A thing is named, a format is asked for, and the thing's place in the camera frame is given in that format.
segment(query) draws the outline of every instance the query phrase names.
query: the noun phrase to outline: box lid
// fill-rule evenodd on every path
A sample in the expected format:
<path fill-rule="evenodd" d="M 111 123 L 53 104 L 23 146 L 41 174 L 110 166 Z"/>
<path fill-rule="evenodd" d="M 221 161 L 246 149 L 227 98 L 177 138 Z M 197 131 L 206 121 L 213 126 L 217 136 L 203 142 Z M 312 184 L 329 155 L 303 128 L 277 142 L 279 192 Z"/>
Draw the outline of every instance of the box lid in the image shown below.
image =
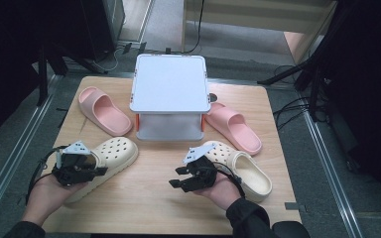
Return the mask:
<path fill-rule="evenodd" d="M 205 59 L 199 56 L 139 55 L 130 109 L 146 114 L 208 112 Z"/>

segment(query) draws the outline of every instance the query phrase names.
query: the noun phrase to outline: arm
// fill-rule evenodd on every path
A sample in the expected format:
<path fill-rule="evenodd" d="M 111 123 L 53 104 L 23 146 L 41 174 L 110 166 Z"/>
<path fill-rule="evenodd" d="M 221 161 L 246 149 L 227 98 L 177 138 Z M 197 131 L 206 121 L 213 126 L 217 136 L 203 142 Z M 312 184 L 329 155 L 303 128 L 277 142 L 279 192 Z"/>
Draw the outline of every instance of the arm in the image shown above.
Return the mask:
<path fill-rule="evenodd" d="M 233 237 L 277 237 L 269 227 L 265 209 L 241 197 L 237 187 L 225 175 L 218 173 L 212 187 L 193 193 L 209 198 L 226 210 L 226 216 L 233 227 Z"/>
<path fill-rule="evenodd" d="M 21 221 L 5 235 L 5 238 L 45 237 L 46 233 L 42 228 L 45 220 L 58 210 L 68 197 L 86 185 L 87 183 L 80 183 L 62 186 L 53 175 L 42 177 L 30 194 Z"/>

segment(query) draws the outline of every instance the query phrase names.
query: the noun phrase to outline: wrist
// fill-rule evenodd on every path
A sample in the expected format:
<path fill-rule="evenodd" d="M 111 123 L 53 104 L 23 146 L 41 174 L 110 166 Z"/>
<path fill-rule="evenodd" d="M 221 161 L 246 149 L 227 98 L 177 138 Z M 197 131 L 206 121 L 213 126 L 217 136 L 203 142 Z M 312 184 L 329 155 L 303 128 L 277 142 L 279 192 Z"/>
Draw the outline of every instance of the wrist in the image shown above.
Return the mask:
<path fill-rule="evenodd" d="M 35 223 L 38 226 L 42 226 L 43 223 L 45 223 L 47 218 L 48 218 L 47 215 L 39 214 L 36 212 L 30 212 L 26 210 L 26 212 L 24 212 L 23 214 L 23 217 L 21 218 L 21 221 L 28 221 L 28 222 Z"/>

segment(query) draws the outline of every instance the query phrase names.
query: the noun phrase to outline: black stand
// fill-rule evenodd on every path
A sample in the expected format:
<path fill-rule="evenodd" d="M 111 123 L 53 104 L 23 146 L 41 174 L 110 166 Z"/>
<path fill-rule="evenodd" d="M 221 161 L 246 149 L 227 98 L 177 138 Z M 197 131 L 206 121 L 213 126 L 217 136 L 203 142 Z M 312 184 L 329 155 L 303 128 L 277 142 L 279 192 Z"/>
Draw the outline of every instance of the black stand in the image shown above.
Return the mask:
<path fill-rule="evenodd" d="M 86 69 L 94 73 L 104 73 L 98 70 L 97 67 L 87 62 L 84 59 L 81 59 L 65 49 L 62 46 L 57 44 L 49 44 L 43 42 L 39 52 L 39 101 L 37 106 L 41 106 L 45 99 L 48 97 L 48 68 L 47 61 L 49 65 L 54 70 L 57 75 L 66 75 L 67 66 L 64 62 L 62 56 L 67 56 L 72 60 L 76 61 L 78 64 L 82 65 Z"/>
<path fill-rule="evenodd" d="M 323 79 L 322 73 L 323 69 L 325 68 L 325 53 L 329 51 L 329 45 L 333 41 L 335 35 L 338 33 L 340 27 L 343 25 L 345 19 L 348 17 L 352 8 L 355 5 L 355 3 L 353 3 L 349 4 L 348 6 L 347 4 L 345 4 L 345 1 L 338 1 L 338 5 L 339 4 L 341 4 L 341 6 L 337 6 L 337 9 L 339 9 L 340 11 L 335 12 L 335 17 L 332 19 L 332 23 L 329 27 L 328 32 L 326 33 L 326 35 L 324 36 L 324 38 L 318 45 L 316 51 L 312 54 L 311 57 L 301 62 L 300 64 L 293 66 L 287 69 L 286 71 L 279 73 L 269 79 L 257 81 L 258 84 L 271 85 L 277 81 L 280 81 L 281 79 L 284 79 L 287 76 L 293 75 L 294 73 L 301 71 L 301 74 L 297 78 L 294 87 L 297 91 L 302 91 L 305 90 L 311 82 L 313 83 L 311 97 L 309 99 L 309 112 L 311 114 L 312 119 L 315 122 L 318 120 L 316 117 L 317 99 L 319 83 L 320 80 Z"/>

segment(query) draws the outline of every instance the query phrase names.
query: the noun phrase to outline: motion capture device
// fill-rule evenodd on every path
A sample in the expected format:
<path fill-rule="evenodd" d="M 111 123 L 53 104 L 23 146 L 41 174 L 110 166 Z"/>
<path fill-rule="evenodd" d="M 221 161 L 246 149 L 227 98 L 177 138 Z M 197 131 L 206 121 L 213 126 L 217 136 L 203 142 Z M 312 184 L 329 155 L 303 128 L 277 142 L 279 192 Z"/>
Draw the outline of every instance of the motion capture device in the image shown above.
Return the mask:
<path fill-rule="evenodd" d="M 52 172 L 42 176 L 43 170 L 48 168 L 47 161 L 51 154 L 56 153 Z M 53 148 L 42 159 L 33 173 L 30 180 L 29 190 L 26 195 L 26 204 L 30 193 L 38 180 L 54 175 L 61 185 L 72 185 L 87 181 L 92 181 L 95 177 L 104 176 L 108 168 L 97 168 L 97 160 L 81 141 L 77 141 L 69 146 Z"/>
<path fill-rule="evenodd" d="M 237 187 L 242 197 L 245 197 L 241 184 L 241 178 L 236 176 L 231 169 L 222 165 L 223 168 L 227 168 L 229 173 L 226 173 L 224 170 L 219 170 L 215 167 L 214 163 L 210 161 L 205 153 L 215 148 L 215 144 L 205 145 L 196 148 L 190 148 L 186 157 L 184 158 L 184 164 L 187 164 L 185 167 L 179 167 L 176 169 L 178 175 L 188 175 L 191 174 L 190 178 L 184 180 L 171 179 L 169 183 L 174 188 L 181 188 L 184 192 L 199 190 L 207 187 L 212 187 L 216 181 L 217 173 L 224 174 L 227 176 Z"/>
<path fill-rule="evenodd" d="M 81 141 L 77 141 L 63 149 L 62 153 L 57 151 L 57 162 L 52 169 L 52 174 L 60 184 L 72 185 L 104 176 L 107 169 L 97 168 L 94 156 Z"/>

